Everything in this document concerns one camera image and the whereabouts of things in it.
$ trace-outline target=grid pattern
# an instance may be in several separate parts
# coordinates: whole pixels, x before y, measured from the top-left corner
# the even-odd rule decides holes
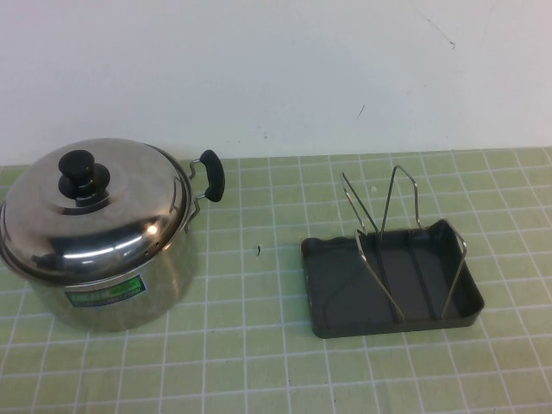
[[[162,318],[117,334],[58,323],[0,265],[0,413],[552,412],[552,148],[224,161],[192,228],[198,275]],[[298,244],[352,235],[344,171],[381,224],[392,166],[423,224],[467,240],[475,325],[320,340]],[[0,168],[0,200],[23,167]],[[204,174],[194,179],[203,189]],[[412,226],[398,177],[388,228]]]

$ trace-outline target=lid knob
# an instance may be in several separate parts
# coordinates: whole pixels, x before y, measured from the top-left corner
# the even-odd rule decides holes
[[[58,168],[63,175],[59,189],[64,196],[78,200],[80,204],[89,198],[94,203],[97,196],[104,194],[110,182],[110,172],[94,161],[94,156],[84,149],[76,149],[61,157]]]

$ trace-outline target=green label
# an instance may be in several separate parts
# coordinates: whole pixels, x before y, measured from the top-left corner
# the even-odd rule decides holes
[[[66,295],[73,306],[88,308],[121,302],[144,291],[146,291],[146,286],[138,274],[132,279],[105,289],[90,292],[66,292]]]

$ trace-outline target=black tray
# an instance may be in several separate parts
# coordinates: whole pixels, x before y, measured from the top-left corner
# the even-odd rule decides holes
[[[321,338],[465,327],[485,305],[465,243],[444,219],[384,235],[383,227],[358,231],[356,239],[308,238],[301,250],[312,330]]]

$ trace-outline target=lid rim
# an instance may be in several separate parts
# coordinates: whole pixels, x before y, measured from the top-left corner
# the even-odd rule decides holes
[[[23,278],[28,279],[32,282],[42,283],[46,285],[67,286],[67,285],[90,284],[101,280],[111,279],[113,277],[121,276],[126,273],[132,272],[134,269],[138,267],[142,267],[149,261],[154,260],[156,256],[159,254],[159,252],[168,243],[174,240],[174,237],[181,232],[181,230],[185,227],[185,224],[189,221],[189,218],[191,215],[191,205],[192,205],[192,188],[191,188],[191,181],[188,175],[185,173],[182,166],[170,154],[156,147],[148,146],[147,144],[140,144],[140,145],[143,145],[144,147],[150,147],[154,149],[155,152],[162,155],[164,159],[169,161],[170,165],[172,166],[172,169],[175,170],[176,174],[178,175],[178,177],[174,176],[174,179],[173,179],[173,183],[175,185],[175,191],[172,191],[172,205],[170,207],[170,210],[176,209],[175,211],[176,216],[174,215],[174,212],[173,212],[171,222],[169,222],[171,225],[163,228],[161,232],[158,233],[156,238],[153,239],[153,241],[151,241],[152,239],[148,238],[148,240],[150,240],[151,242],[148,245],[149,247],[147,245],[144,245],[144,247],[146,248],[146,252],[144,252],[144,254],[134,254],[133,256],[129,256],[129,260],[127,261],[125,260],[112,261],[111,263],[107,263],[107,266],[98,267],[97,269],[95,269],[93,272],[90,272],[90,273],[80,272],[78,269],[75,271],[72,271],[71,268],[67,268],[65,265],[58,269],[52,268],[50,272],[48,272],[48,270],[46,272],[43,272],[40,270],[39,267],[34,268],[33,266],[27,265],[25,263],[25,260],[19,259],[17,254],[14,254],[12,252],[12,249],[10,248],[10,242],[7,241],[7,239],[10,239],[9,233],[8,233],[9,227],[6,226],[6,212],[7,212],[8,200],[4,200],[0,204],[0,258],[5,262],[7,268],[14,271],[15,273],[20,274],[21,276],[23,276]],[[178,188],[176,184],[177,181],[179,181],[181,185],[180,191],[176,190]],[[166,204],[167,208],[169,208],[169,204],[168,204],[169,202],[170,202],[170,198],[167,200],[167,204]],[[72,255],[72,254],[64,254],[64,257],[67,256],[66,257],[67,259],[72,259],[72,258],[68,258],[69,255]]]

